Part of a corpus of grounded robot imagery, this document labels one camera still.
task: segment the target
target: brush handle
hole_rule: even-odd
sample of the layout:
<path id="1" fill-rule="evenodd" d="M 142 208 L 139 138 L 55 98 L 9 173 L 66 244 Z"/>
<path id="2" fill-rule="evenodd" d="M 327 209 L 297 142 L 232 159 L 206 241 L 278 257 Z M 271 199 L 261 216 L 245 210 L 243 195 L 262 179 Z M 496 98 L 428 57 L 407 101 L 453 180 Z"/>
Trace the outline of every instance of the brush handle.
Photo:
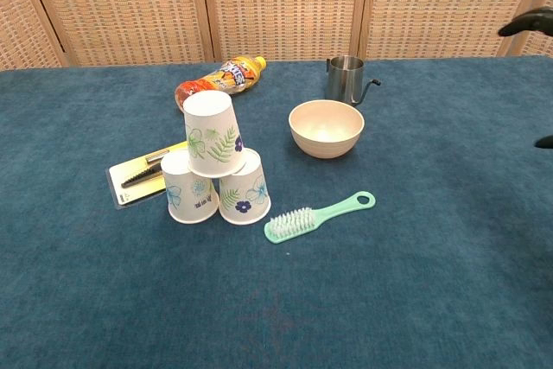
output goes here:
<path id="1" fill-rule="evenodd" d="M 361 203 L 358 200 L 359 197 L 367 198 L 369 201 L 366 203 Z M 317 209 L 317 219 L 320 221 L 321 224 L 322 222 L 334 218 L 335 216 L 342 215 L 343 213 L 359 211 L 360 209 L 369 209 L 371 207 L 374 207 L 374 204 L 376 202 L 376 199 L 374 199 L 374 196 L 371 193 L 361 191 L 330 207 Z"/>

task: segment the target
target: green leaf print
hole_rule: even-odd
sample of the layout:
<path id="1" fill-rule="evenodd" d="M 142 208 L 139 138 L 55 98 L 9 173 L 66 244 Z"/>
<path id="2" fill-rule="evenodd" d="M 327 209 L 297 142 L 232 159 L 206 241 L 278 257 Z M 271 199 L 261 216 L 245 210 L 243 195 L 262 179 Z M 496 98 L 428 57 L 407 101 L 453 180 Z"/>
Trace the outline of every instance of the green leaf print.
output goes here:
<path id="1" fill-rule="evenodd" d="M 225 210 L 234 207 L 234 204 L 240 199 L 240 193 L 237 189 L 229 189 L 221 194 L 221 205 Z"/>
<path id="2" fill-rule="evenodd" d="M 219 162 L 228 163 L 231 160 L 232 153 L 234 151 L 234 139 L 236 138 L 236 131 L 234 127 L 231 127 L 226 131 L 224 137 L 221 137 L 215 145 L 211 146 L 207 151 L 213 159 Z"/>

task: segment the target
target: bowl rim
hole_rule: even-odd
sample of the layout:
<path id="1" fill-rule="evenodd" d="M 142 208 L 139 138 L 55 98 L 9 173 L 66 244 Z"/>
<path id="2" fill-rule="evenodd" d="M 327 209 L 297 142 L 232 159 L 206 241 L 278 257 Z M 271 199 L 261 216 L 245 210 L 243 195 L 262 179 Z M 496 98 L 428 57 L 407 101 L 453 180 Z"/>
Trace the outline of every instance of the bowl rim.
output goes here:
<path id="1" fill-rule="evenodd" d="M 312 138 L 309 138 L 309 137 L 305 137 L 303 134 L 300 134 L 298 132 L 298 130 L 296 130 L 294 128 L 294 126 L 292 125 L 292 115 L 294 114 L 294 112 L 296 110 L 298 110 L 300 107 L 303 107 L 304 105 L 309 105 L 309 104 L 313 104 L 313 103 L 318 103 L 320 101 L 323 101 L 323 102 L 326 102 L 326 103 L 333 103 L 334 104 L 337 104 L 337 105 L 344 105 L 346 107 L 348 107 L 350 110 L 353 110 L 353 112 L 356 112 L 357 115 L 361 118 L 361 127 L 359 128 L 359 131 L 357 131 L 355 134 L 352 134 L 350 137 L 348 138 L 345 138 L 343 140 L 314 140 Z M 352 107 L 350 106 L 349 104 L 346 104 L 346 103 L 342 103 L 341 101 L 336 101 L 334 99 L 312 99 L 310 101 L 306 101 L 304 103 L 301 103 L 299 105 L 297 105 L 296 107 L 294 107 L 294 109 L 290 112 L 290 114 L 288 115 L 288 124 L 290 126 L 290 129 L 292 131 L 295 132 L 295 134 L 299 135 L 300 137 L 303 137 L 305 138 L 306 140 L 310 140 L 312 142 L 315 142 L 315 143 L 342 143 L 342 142 L 346 142 L 348 140 L 351 140 L 352 138 L 355 138 L 357 137 L 358 135 L 361 134 L 361 131 L 363 131 L 363 129 L 365 128 L 365 118 L 363 117 L 363 114 L 361 114 L 361 112 L 355 108 L 355 107 Z"/>

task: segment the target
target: yellow bottle cap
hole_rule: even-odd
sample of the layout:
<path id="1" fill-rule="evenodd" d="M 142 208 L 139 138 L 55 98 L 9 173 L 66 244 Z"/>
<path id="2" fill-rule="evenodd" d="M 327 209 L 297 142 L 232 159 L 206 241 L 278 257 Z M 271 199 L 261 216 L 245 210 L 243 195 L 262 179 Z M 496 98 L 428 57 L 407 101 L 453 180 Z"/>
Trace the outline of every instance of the yellow bottle cap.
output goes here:
<path id="1" fill-rule="evenodd" d="M 261 70 L 263 71 L 267 67 L 267 61 L 263 56 L 256 56 L 256 61 L 261 65 Z"/>

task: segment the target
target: stacked paper cup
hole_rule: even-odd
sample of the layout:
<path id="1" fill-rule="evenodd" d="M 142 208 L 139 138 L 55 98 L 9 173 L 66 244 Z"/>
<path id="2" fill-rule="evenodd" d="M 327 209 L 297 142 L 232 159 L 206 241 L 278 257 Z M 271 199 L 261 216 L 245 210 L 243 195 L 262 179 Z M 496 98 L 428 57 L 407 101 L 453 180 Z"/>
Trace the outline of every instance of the stacked paper cup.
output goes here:
<path id="1" fill-rule="evenodd" d="M 261 157 L 244 146 L 231 97 L 197 92 L 184 101 L 188 149 L 162 160 L 168 210 L 182 223 L 197 223 L 217 210 L 228 222 L 247 225 L 270 210 Z M 219 193 L 212 179 L 219 179 Z"/>

